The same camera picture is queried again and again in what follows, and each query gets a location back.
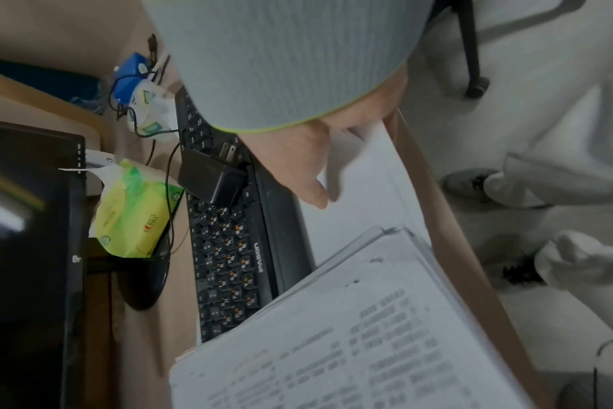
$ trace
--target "black monitor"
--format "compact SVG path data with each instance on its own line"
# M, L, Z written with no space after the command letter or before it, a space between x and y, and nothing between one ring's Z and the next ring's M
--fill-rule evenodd
M0 123L0 408L82 396L84 138Z

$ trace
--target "wall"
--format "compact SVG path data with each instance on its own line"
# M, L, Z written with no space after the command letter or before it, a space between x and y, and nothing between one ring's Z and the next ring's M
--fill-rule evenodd
M0 59L104 76L143 17L139 0L0 0Z

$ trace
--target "yellow-green package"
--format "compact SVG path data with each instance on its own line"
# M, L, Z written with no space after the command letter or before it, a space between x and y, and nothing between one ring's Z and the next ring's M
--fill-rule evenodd
M124 159L89 169L104 183L100 205L89 229L112 255L149 258L170 220L165 200L165 174L160 170ZM183 188L173 179L168 183L172 211Z

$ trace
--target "office chair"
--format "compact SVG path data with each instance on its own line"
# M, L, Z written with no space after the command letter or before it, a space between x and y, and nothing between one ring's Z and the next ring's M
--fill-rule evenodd
M459 18L459 29L461 30L461 40L463 50L466 54L468 64L468 75L470 81L465 95L471 99L481 98L490 81L486 77L480 76L480 57L477 50L477 34L475 31L475 15L473 13L472 0L436 0L432 5L432 11L428 18L428 23L437 17L446 8L451 7L453 13Z

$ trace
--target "gray sleeve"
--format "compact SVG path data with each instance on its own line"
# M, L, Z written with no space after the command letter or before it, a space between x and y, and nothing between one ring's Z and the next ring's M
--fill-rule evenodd
M213 126L263 131L367 94L414 50L432 0L142 0Z

